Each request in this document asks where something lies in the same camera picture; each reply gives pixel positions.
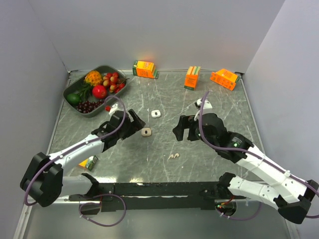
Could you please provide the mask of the beige earbud charging case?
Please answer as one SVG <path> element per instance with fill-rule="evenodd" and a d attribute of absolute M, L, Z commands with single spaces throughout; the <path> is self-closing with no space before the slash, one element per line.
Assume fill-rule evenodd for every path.
<path fill-rule="evenodd" d="M 152 135 L 152 130 L 150 128 L 142 128 L 141 135 L 142 137 L 149 137 Z"/>

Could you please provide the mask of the white earbud charging case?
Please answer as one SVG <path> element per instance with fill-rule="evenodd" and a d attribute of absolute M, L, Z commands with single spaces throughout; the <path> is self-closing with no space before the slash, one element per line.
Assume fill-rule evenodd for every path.
<path fill-rule="evenodd" d="M 151 111 L 151 117 L 154 119 L 160 118 L 161 117 L 161 112 L 160 110 L 153 110 Z"/>

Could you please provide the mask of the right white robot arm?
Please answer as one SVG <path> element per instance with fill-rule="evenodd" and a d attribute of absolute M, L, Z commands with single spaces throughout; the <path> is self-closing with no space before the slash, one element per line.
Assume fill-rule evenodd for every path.
<path fill-rule="evenodd" d="M 188 129 L 189 141 L 209 142 L 219 156 L 257 175 L 263 184 L 247 181 L 232 173 L 224 173 L 218 182 L 218 194 L 222 198 L 231 195 L 253 199 L 275 208 L 286 220 L 301 224 L 308 215 L 319 185 L 313 180 L 300 179 L 263 155 L 259 148 L 239 133 L 226 129 L 222 119 L 214 113 L 204 114 L 202 119 L 180 116 L 173 128 L 178 141 L 183 140 Z"/>

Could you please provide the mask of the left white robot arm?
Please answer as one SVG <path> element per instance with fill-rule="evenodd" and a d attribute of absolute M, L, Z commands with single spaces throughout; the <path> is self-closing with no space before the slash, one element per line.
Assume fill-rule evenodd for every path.
<path fill-rule="evenodd" d="M 49 155 L 36 154 L 20 182 L 20 188 L 25 192 L 25 205 L 31 205 L 28 197 L 42 207 L 51 205 L 62 196 L 82 195 L 87 200 L 95 199 L 99 193 L 99 182 L 94 177 L 87 173 L 76 177 L 65 174 L 85 159 L 113 147 L 118 140 L 132 136 L 145 125 L 133 109 L 127 112 L 117 110 L 109 121 L 80 142 Z"/>

